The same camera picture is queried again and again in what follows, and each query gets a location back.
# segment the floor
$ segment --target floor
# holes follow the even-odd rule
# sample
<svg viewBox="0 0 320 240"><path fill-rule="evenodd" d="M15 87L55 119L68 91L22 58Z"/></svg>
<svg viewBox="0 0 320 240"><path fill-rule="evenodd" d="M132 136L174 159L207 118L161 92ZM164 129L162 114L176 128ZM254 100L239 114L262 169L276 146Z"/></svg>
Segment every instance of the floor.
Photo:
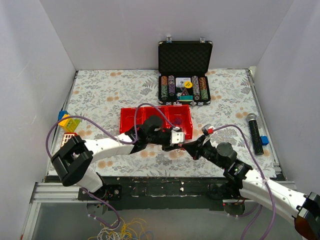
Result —
<svg viewBox="0 0 320 240"><path fill-rule="evenodd" d="M250 210L254 202L246 203ZM227 216L224 211L208 209L164 209L119 211L126 222L133 218L147 221L146 231L152 231L154 240L238 240L254 214L243 218ZM257 240L265 232L271 219L271 211L263 208L257 221L245 236L245 240ZM115 216L107 212L102 217L113 222ZM85 203L42 203L33 240L87 240L96 236L101 226L88 218ZM266 240L301 240L294 226L276 216L274 226Z"/></svg>

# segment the yellow toy block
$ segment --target yellow toy block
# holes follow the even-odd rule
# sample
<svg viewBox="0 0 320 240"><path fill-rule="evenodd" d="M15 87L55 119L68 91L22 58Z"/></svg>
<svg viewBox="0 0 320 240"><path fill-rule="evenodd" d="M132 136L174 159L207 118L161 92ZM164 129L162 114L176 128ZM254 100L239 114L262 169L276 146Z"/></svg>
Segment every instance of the yellow toy block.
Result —
<svg viewBox="0 0 320 240"><path fill-rule="evenodd" d="M73 133L80 123L78 118L68 118L59 122L59 126L64 130L65 133Z"/></svg>

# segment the poker chip case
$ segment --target poker chip case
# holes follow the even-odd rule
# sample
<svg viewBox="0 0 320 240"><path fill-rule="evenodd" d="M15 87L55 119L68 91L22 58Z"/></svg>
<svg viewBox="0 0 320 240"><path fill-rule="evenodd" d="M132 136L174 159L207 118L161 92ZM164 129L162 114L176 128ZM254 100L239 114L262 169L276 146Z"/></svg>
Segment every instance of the poker chip case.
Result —
<svg viewBox="0 0 320 240"><path fill-rule="evenodd" d="M211 103L206 73L212 48L212 41L204 38L171 41L167 37L167 41L158 43L159 104L201 106Z"/></svg>

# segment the table surface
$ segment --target table surface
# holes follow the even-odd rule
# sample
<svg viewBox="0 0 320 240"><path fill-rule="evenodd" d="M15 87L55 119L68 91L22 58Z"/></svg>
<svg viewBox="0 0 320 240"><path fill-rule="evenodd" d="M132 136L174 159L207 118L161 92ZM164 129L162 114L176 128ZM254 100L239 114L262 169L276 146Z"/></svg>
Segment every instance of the table surface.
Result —
<svg viewBox="0 0 320 240"><path fill-rule="evenodd" d="M261 135L266 135L258 113L255 97L244 69L214 69L207 73L211 104L190 106L193 123L193 140L201 134L201 127L212 124L215 128L235 124L249 141L252 141L246 122L248 113L258 115L257 124ZM85 116L114 136L119 134L121 108L133 108L140 103L158 104L157 70L80 70L74 83L67 111L71 115ZM83 139L102 139L107 136L92 124L82 121L76 132ZM63 131L56 135L55 153L61 145ZM215 132L211 142L229 142L238 159L252 165L244 140L235 128ZM270 145L264 147L264 155L256 156L266 177L276 177L274 154ZM91 164L90 168L102 176L136 177L223 177L223 170L200 158L192 160L185 151L164 152L161 146L148 145L143 151L131 155L117 155ZM52 165L49 176L57 176Z"/></svg>

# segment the poker chip stack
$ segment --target poker chip stack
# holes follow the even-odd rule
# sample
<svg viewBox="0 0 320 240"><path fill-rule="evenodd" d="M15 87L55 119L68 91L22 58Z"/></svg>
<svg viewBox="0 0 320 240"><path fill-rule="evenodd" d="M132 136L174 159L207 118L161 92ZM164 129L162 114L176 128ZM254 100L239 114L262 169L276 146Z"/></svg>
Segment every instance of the poker chip stack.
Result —
<svg viewBox="0 0 320 240"><path fill-rule="evenodd" d="M168 99L168 78L166 76L161 77L161 99L163 101Z"/></svg>
<svg viewBox="0 0 320 240"><path fill-rule="evenodd" d="M197 76L191 78L194 100L200 100L200 87Z"/></svg>
<svg viewBox="0 0 320 240"><path fill-rule="evenodd" d="M176 93L176 86L175 86L175 77L172 75L168 77L168 86L169 86L169 95L173 97Z"/></svg>
<svg viewBox="0 0 320 240"><path fill-rule="evenodd" d="M200 86L200 92L201 92L201 99L202 100L208 100L208 90L207 90L207 84L206 79L204 77L199 78L199 86Z"/></svg>

